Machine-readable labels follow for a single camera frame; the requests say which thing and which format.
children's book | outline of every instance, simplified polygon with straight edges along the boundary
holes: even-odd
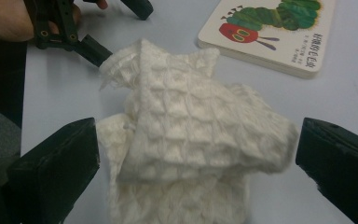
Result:
[[[336,0],[221,0],[199,33],[202,48],[290,75],[322,66]]]

white crumpled cloth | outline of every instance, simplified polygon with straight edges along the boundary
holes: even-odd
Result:
[[[251,88],[214,80],[218,56],[140,40],[101,65],[104,84],[131,89],[125,113],[97,123],[112,223],[243,223],[249,174],[289,165],[295,125]]]

green caterpillar illustration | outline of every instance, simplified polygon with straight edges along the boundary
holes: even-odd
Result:
[[[231,9],[228,17],[222,17],[227,23],[222,24],[219,31],[228,39],[240,42],[258,42],[275,50],[270,44],[257,40],[258,31],[264,25],[283,28],[289,31],[309,29],[318,19],[318,10],[321,3],[318,0],[282,0],[274,9],[265,7],[242,7]],[[274,37],[260,37],[278,41]]]

black clamp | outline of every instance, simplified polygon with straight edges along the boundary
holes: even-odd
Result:
[[[84,0],[96,3],[97,0]],[[141,20],[146,20],[153,12],[147,0],[123,0]],[[34,26],[34,40],[39,49],[60,48],[74,50],[96,66],[100,66],[110,55],[108,49],[90,35],[79,41],[76,25],[72,16],[71,0],[24,0]],[[59,33],[51,32],[48,21],[57,23]]]

white table surface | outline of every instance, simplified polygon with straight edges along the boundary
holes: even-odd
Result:
[[[218,0],[150,0],[155,11],[139,21],[118,1],[101,11],[77,1],[83,11],[79,34],[90,34],[113,52],[139,38],[175,54],[198,50],[197,35]],[[358,134],[358,1],[338,0],[324,65],[314,79],[301,79],[225,56],[215,78],[244,83],[260,92],[272,108],[301,129],[303,118],[322,119]],[[126,89],[100,91],[97,67],[73,52],[28,47],[22,154],[63,125],[107,118],[123,111]],[[106,157],[65,223],[109,223]],[[257,174],[251,185],[247,224],[345,224],[351,221],[317,190],[294,164],[279,175]]]

